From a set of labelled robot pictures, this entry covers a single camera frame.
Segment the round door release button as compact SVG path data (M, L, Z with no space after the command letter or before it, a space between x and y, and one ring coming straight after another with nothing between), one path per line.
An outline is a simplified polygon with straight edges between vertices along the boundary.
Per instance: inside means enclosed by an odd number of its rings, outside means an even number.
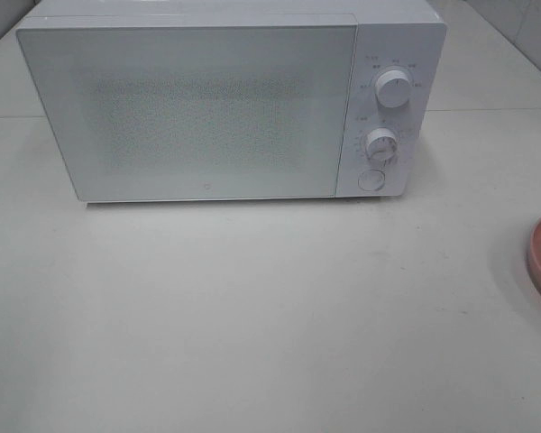
M382 170L366 170L359 175L357 184L363 191L378 191L385 184L385 173Z

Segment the white microwave door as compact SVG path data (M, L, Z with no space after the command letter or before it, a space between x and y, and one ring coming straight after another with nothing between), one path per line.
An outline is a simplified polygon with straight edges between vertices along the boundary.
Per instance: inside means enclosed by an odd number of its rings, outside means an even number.
M82 201L335 193L352 26L17 37Z

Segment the white lower timer knob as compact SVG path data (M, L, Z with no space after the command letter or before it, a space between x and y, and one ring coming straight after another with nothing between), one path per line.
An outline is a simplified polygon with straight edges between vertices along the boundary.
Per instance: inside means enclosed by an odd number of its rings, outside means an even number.
M387 161L398 149L398 138L388 128L377 128L370 131L364 141L364 148L369 160Z

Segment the white upper power knob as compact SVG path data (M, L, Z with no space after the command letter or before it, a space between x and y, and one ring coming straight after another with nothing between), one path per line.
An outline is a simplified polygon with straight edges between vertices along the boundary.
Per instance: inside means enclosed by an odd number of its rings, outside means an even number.
M386 69L374 81L375 96L385 108L405 105L410 99L412 87L410 74L401 68Z

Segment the white microwave oven body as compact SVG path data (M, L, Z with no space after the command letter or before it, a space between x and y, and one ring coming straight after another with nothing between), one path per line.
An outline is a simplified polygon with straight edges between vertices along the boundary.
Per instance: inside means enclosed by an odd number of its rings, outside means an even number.
M444 21L425 1L43 1L22 19L16 38L21 30L320 26L355 29L335 193L321 198L399 196L408 181L446 35ZM375 79L391 68L405 69L413 81L409 101L398 108L383 107L375 96ZM366 155L365 137L377 128L390 129L399 140L387 161ZM369 169L385 173L382 189L358 187L359 175Z

